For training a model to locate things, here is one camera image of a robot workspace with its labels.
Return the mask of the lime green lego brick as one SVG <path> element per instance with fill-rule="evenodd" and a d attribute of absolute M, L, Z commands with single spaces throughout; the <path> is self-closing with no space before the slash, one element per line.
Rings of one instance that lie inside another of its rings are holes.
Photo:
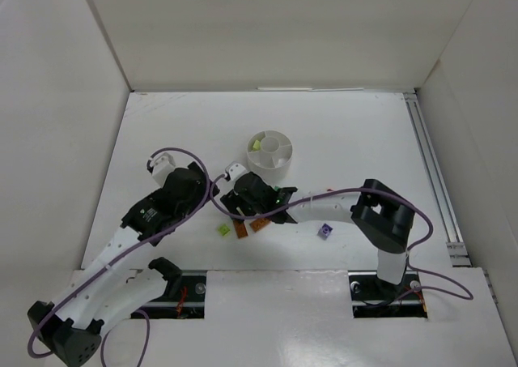
<path fill-rule="evenodd" d="M 226 224 L 220 224 L 217 227 L 217 232 L 221 237 L 225 237 L 226 235 L 228 235 L 231 232 L 231 230 Z"/>
<path fill-rule="evenodd" d="M 252 147 L 251 147 L 251 150 L 252 151 L 260 151 L 261 150 L 261 141 L 256 139 L 253 144 L 252 144 Z"/>

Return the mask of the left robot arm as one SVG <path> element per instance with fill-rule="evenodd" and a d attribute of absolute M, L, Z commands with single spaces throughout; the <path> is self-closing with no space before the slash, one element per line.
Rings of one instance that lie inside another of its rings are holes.
<path fill-rule="evenodd" d="M 199 159 L 182 168 L 164 153 L 147 168 L 158 189 L 128 210 L 74 284 L 52 301 L 36 301 L 29 308 L 30 357 L 39 357 L 33 346 L 40 341 L 47 349 L 43 357 L 54 355 L 67 366 L 83 366 L 104 348 L 119 322 L 148 301 L 178 290 L 181 269 L 154 251 L 206 204 L 211 181 Z"/>

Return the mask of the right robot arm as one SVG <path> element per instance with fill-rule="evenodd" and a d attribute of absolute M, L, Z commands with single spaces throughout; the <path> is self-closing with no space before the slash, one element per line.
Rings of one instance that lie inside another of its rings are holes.
<path fill-rule="evenodd" d="M 406 250 L 415 210 L 376 179 L 353 190 L 303 192 L 295 186 L 274 188 L 255 173 L 243 173 L 220 198 L 223 209 L 246 219 L 275 224 L 334 221 L 355 225 L 378 250 L 377 278 L 398 285 L 406 270 Z"/>

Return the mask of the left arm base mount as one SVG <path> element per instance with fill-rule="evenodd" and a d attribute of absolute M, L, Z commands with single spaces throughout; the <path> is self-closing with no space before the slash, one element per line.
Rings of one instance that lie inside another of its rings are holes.
<path fill-rule="evenodd" d="M 150 319 L 203 319 L 207 271 L 182 271 L 164 257 L 156 258 L 148 265 L 150 270 L 160 273 L 165 281 L 162 293 L 138 308 Z"/>

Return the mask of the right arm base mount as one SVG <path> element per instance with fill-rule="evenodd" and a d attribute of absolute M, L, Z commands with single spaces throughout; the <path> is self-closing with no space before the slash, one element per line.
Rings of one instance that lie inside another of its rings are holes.
<path fill-rule="evenodd" d="M 348 273 L 351 308 L 354 318 L 427 318 L 427 307 L 415 271 L 406 272 L 402 281 L 391 284 L 380 280 L 374 271 Z"/>

